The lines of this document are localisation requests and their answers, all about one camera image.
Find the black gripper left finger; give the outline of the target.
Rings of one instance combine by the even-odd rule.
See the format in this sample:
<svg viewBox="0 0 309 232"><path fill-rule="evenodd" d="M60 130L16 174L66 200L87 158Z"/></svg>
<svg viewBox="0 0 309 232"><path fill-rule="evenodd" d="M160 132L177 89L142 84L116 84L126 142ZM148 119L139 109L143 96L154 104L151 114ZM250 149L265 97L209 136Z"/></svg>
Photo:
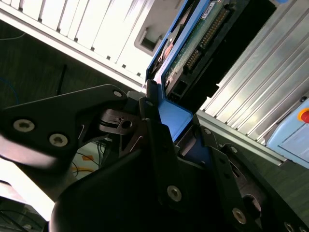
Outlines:
<svg viewBox="0 0 309 232"><path fill-rule="evenodd" d="M120 137L118 155L98 170L136 151L158 154L158 161L165 152L176 156L161 121L156 87L151 83L150 94L138 100L102 85L2 109L0 155L52 176L68 171L80 147L109 135Z"/></svg>

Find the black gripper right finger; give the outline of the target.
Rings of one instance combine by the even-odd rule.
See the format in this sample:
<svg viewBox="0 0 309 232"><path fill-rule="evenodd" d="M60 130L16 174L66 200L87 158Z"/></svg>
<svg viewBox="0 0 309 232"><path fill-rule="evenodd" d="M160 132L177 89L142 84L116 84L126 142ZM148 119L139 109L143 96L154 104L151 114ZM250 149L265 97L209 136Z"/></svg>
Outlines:
<svg viewBox="0 0 309 232"><path fill-rule="evenodd" d="M194 160L205 167L206 218L214 232L307 232L308 226L232 144L194 116Z"/></svg>

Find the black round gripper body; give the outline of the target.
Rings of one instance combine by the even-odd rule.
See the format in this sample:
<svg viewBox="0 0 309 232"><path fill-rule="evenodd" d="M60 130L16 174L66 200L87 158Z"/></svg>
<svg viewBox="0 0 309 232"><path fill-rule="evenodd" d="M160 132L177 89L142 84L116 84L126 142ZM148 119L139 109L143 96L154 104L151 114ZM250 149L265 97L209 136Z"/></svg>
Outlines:
<svg viewBox="0 0 309 232"><path fill-rule="evenodd" d="M60 196L52 232L211 232L205 167L165 152L136 151Z"/></svg>

